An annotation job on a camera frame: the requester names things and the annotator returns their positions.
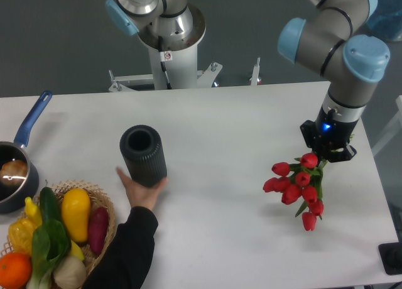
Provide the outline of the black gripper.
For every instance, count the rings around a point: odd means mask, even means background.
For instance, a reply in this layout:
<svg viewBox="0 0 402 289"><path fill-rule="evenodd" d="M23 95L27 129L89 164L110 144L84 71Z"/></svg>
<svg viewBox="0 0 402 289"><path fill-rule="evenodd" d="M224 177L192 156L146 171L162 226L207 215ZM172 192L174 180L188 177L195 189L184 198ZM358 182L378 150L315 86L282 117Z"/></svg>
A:
<svg viewBox="0 0 402 289"><path fill-rule="evenodd" d="M316 120L305 121L300 131L319 161L350 161L357 154L350 137L358 120L358 108L322 106Z"/></svg>

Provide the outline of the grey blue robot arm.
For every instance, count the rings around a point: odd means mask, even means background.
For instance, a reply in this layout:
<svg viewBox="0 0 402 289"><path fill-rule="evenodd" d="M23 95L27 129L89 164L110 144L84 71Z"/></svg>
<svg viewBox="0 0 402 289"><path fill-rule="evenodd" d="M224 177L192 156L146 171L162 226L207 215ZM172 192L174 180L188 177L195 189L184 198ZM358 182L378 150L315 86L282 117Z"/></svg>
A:
<svg viewBox="0 0 402 289"><path fill-rule="evenodd" d="M291 19L282 29L277 49L294 64L319 74L330 85L318 116L301 132L319 161L351 160L352 132L383 78L390 51L382 40L358 35L378 0L310 0L315 19Z"/></svg>

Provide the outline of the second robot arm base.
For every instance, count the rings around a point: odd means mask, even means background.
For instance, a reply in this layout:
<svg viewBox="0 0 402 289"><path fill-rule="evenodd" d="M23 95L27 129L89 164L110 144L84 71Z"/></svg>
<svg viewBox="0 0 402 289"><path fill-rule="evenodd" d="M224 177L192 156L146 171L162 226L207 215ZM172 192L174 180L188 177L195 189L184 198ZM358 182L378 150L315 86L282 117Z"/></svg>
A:
<svg viewBox="0 0 402 289"><path fill-rule="evenodd" d="M115 26L128 36L138 34L159 17L181 14L187 0L106 0L105 9Z"/></svg>

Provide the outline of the black sleeved forearm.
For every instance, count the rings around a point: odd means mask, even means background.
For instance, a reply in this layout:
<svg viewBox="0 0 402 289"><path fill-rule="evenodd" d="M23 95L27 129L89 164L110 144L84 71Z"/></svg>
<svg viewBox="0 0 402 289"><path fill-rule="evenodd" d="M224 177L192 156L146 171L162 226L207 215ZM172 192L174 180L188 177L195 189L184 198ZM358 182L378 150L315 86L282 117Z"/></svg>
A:
<svg viewBox="0 0 402 289"><path fill-rule="evenodd" d="M151 210L133 207L83 288L141 288L151 267L158 221Z"/></svg>

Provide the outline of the bare human hand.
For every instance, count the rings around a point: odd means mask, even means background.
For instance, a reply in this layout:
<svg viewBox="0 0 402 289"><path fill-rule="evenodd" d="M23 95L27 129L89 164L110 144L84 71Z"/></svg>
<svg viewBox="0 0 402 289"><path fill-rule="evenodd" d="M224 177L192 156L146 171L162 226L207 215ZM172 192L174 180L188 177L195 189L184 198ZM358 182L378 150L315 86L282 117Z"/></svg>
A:
<svg viewBox="0 0 402 289"><path fill-rule="evenodd" d="M117 167L116 172L124 186L130 206L144 207L153 211L159 194L168 184L168 178L162 178L155 186L148 188L128 177L121 168Z"/></svg>

